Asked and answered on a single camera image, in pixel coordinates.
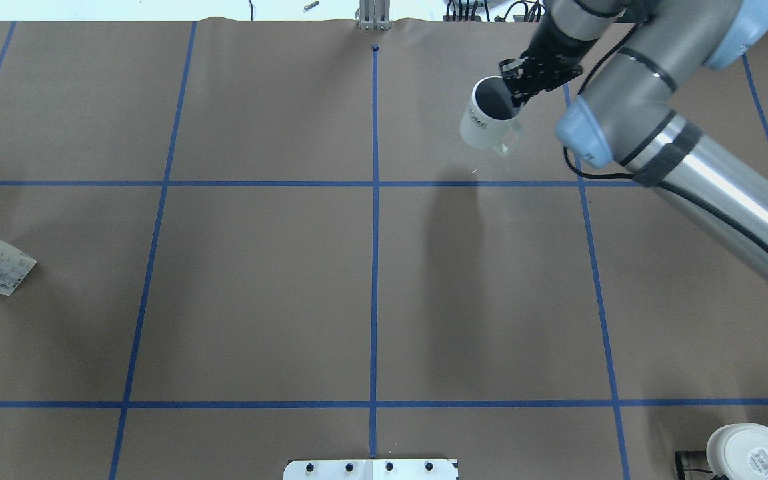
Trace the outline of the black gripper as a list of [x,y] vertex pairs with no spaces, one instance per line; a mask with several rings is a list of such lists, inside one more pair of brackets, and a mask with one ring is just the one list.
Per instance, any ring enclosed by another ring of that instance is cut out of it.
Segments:
[[554,19],[543,19],[528,48],[516,59],[504,59],[499,72],[514,107],[524,106],[534,95],[550,92],[583,73],[582,58],[591,40],[572,37]]

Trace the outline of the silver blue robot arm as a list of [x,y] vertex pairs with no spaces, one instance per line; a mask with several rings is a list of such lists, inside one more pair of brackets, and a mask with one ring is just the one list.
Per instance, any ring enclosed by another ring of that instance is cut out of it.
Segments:
[[511,103],[580,76],[629,9],[637,24],[582,82],[558,140],[593,168],[621,166],[768,282],[768,180],[669,104],[698,68],[726,68],[762,39],[768,1],[552,1],[527,49],[499,63]]

